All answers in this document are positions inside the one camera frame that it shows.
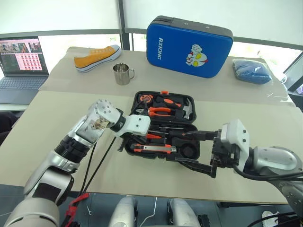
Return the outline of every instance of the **laptop screen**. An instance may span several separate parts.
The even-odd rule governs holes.
[[[38,36],[0,38],[0,66],[4,75],[48,75]]]

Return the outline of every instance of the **blue case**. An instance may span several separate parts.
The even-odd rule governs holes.
[[[231,30],[158,16],[147,28],[147,60],[162,68],[214,77],[231,50]]]

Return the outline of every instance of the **metal cup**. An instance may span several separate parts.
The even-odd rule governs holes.
[[[134,69],[130,69],[128,65],[124,63],[114,65],[113,70],[116,82],[119,85],[126,85],[132,78],[134,78],[134,74],[132,77],[129,76],[129,70],[133,71],[134,73]]]

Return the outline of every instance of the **white shoe sole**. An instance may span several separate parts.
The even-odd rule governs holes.
[[[76,69],[79,71],[79,72],[88,72],[88,71],[91,71],[93,68],[97,67],[99,64],[102,64],[104,62],[108,62],[108,61],[113,61],[115,60],[117,57],[120,56],[122,50],[121,48],[119,47],[119,49],[113,53],[112,55],[110,55],[109,57],[105,58],[105,59],[102,59],[102,60],[99,60],[95,63],[92,63],[86,67],[83,67],[83,68],[77,68]]]

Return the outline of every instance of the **laptop keyboard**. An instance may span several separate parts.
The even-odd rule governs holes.
[[[0,80],[0,89],[38,90],[46,78],[5,77]]]

